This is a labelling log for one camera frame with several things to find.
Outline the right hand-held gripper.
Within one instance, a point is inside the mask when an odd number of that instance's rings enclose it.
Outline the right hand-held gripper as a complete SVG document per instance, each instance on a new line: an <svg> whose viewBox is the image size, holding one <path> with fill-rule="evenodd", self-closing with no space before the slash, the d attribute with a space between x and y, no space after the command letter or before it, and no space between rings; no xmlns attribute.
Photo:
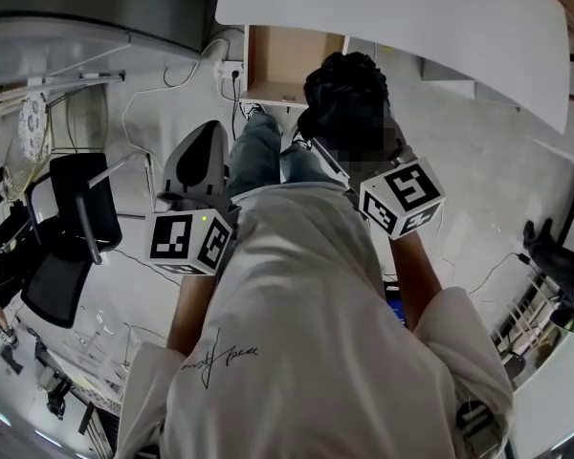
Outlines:
<svg viewBox="0 0 574 459"><path fill-rule="evenodd" d="M412 160L398 123L393 126L395 150L390 156L389 171L361 182L358 211L391 240L399 239L428 224L445 202L445 191L425 158ZM329 167L342 177L346 191L351 191L349 177L329 151L316 139L311 140Z"/></svg>

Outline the person's left forearm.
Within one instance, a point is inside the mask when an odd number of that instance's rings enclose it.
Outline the person's left forearm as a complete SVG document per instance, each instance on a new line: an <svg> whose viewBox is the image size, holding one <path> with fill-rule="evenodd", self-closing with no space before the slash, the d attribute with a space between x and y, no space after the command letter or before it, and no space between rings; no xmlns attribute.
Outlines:
<svg viewBox="0 0 574 459"><path fill-rule="evenodd" d="M166 339L166 348L189 356L202 334L202 329L217 277L185 275Z"/></svg>

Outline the person's right forearm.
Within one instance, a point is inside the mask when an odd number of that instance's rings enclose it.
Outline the person's right forearm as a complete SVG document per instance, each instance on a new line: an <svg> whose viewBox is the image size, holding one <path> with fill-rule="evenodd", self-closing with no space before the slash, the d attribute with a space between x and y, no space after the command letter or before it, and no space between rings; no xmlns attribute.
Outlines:
<svg viewBox="0 0 574 459"><path fill-rule="evenodd" d="M406 323L414 331L442 287L417 232L391 240L390 247Z"/></svg>

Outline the white desk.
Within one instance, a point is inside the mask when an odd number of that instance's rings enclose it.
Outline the white desk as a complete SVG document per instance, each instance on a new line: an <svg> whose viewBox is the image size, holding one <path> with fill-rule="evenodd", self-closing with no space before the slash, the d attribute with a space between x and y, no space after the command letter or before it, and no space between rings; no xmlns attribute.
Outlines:
<svg viewBox="0 0 574 459"><path fill-rule="evenodd" d="M343 34L418 55L565 129L570 60L558 0L218 0L215 17Z"/></svg>

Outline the person's left leg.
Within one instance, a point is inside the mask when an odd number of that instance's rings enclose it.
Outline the person's left leg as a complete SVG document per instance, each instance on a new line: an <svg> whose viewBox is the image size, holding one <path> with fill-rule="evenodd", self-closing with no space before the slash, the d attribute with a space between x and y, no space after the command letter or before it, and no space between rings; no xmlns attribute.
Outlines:
<svg viewBox="0 0 574 459"><path fill-rule="evenodd" d="M280 183L281 140L273 116L252 114L229 156L230 177L225 188L229 197Z"/></svg>

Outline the person's right leg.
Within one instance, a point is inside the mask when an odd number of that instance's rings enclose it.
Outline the person's right leg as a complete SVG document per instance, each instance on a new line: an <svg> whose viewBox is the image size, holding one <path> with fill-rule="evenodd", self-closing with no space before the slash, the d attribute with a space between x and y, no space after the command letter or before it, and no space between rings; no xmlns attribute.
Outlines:
<svg viewBox="0 0 574 459"><path fill-rule="evenodd" d="M281 188L337 194L346 192L344 183L327 174L318 156L299 143L292 143L280 154L279 164L284 177L284 182L279 185Z"/></svg>

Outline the white power strip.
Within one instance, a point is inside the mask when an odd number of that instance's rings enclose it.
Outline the white power strip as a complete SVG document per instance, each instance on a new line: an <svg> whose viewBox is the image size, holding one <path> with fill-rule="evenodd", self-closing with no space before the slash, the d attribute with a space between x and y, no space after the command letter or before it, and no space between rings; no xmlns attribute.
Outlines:
<svg viewBox="0 0 574 459"><path fill-rule="evenodd" d="M244 75L244 62L235 60L216 61L214 74L220 79L239 79Z"/></svg>

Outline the black office chair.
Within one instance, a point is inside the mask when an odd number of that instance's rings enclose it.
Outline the black office chair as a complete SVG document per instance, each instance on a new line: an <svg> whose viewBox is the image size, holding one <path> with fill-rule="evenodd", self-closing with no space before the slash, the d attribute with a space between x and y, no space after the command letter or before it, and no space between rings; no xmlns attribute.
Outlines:
<svg viewBox="0 0 574 459"><path fill-rule="evenodd" d="M33 247L30 272L24 279L21 299L44 321L64 329L74 325L85 281L101 255L122 241L109 177L127 163L140 159L147 187L154 192L150 156L134 152L114 164L103 153L75 153L53 158L49 171L25 191ZM56 214L38 221L34 190L49 182Z"/></svg>

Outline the laptop with blue screen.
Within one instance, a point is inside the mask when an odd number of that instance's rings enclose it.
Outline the laptop with blue screen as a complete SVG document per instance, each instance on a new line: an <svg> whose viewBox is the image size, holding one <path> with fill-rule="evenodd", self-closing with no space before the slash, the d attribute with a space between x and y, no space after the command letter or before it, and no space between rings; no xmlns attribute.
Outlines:
<svg viewBox="0 0 574 459"><path fill-rule="evenodd" d="M408 324L406 322L404 304L399 290L398 281L397 280L385 281L384 288L385 288L386 303L392 309L395 316L397 316L400 322L405 327L407 327Z"/></svg>

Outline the patterned stool with gold legs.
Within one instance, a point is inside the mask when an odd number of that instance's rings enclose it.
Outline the patterned stool with gold legs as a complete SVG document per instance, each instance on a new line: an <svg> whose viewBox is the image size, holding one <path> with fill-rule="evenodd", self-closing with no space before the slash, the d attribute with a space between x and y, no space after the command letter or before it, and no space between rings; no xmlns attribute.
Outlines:
<svg viewBox="0 0 574 459"><path fill-rule="evenodd" d="M49 112L43 93L28 95L23 101L16 133L11 139L3 165L3 190L8 202L23 195L51 157L53 147Z"/></svg>

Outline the person's white shirt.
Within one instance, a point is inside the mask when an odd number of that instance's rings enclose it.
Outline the person's white shirt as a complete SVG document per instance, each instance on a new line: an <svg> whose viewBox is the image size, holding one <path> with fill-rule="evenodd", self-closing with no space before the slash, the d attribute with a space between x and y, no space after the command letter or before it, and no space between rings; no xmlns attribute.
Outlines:
<svg viewBox="0 0 574 459"><path fill-rule="evenodd" d="M116 459L476 459L468 400L509 434L513 389L468 293L411 331L344 194L240 195L237 243L189 356L151 343L126 382Z"/></svg>

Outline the white metal shelf rack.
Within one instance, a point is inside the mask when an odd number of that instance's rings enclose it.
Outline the white metal shelf rack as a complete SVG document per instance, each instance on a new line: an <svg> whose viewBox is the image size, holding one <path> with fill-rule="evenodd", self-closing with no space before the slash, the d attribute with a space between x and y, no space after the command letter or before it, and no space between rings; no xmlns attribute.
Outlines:
<svg viewBox="0 0 574 459"><path fill-rule="evenodd" d="M0 117L25 98L123 81L110 62L130 47L127 33L65 19L0 18Z"/></svg>

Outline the white slatted rack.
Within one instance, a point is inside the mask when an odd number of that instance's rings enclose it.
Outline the white slatted rack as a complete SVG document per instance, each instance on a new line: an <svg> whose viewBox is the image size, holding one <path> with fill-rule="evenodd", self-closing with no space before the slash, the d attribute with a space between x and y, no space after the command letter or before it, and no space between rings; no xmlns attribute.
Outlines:
<svg viewBox="0 0 574 459"><path fill-rule="evenodd" d="M492 333L492 339L507 370L535 369L550 357L563 339L551 322L559 307L558 287L545 275L530 279L528 293L507 304L507 318Z"/></svg>

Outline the white work table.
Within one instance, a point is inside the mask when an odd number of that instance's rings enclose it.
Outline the white work table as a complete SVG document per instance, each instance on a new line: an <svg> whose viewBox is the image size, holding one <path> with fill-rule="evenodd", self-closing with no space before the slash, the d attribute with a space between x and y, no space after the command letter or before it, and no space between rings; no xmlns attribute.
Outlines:
<svg viewBox="0 0 574 459"><path fill-rule="evenodd" d="M112 459L118 417L77 386L32 329L20 325L16 336L14 347L0 339L0 426L33 451L15 455Z"/></svg>

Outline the grey belt pack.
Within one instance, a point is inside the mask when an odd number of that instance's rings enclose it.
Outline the grey belt pack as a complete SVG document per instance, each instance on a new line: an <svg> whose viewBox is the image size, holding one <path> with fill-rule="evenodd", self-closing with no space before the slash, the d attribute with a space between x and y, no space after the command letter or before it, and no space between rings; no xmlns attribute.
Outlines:
<svg viewBox="0 0 574 459"><path fill-rule="evenodd" d="M481 401L468 400L456 414L456 425L463 436L466 449L476 459L481 459L496 451L501 435L495 415Z"/></svg>

